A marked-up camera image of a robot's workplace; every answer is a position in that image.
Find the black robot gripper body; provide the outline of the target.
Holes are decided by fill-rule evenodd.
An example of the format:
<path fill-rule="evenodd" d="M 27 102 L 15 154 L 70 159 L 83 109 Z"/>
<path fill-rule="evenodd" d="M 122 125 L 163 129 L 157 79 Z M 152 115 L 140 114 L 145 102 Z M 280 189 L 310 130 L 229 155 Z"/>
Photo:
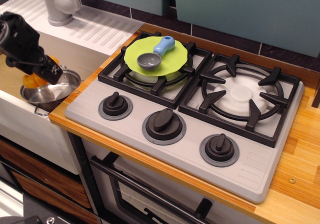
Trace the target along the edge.
<path fill-rule="evenodd" d="M 39 46 L 40 34 L 25 19 L 6 11 L 0 15 L 0 51 L 6 64 L 30 75 L 47 71 L 48 58 Z"/>

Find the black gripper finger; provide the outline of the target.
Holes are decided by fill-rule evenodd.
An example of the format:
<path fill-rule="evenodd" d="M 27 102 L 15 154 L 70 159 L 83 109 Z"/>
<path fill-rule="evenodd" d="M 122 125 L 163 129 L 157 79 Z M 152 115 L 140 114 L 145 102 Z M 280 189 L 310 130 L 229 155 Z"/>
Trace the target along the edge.
<path fill-rule="evenodd" d="M 62 74 L 63 74 L 63 71 L 60 67 L 60 63 L 58 59 L 53 56 L 47 56 L 47 62 L 45 66 L 41 68 L 38 84 L 39 85 L 44 85 L 44 84 L 55 85 L 57 84 Z"/>

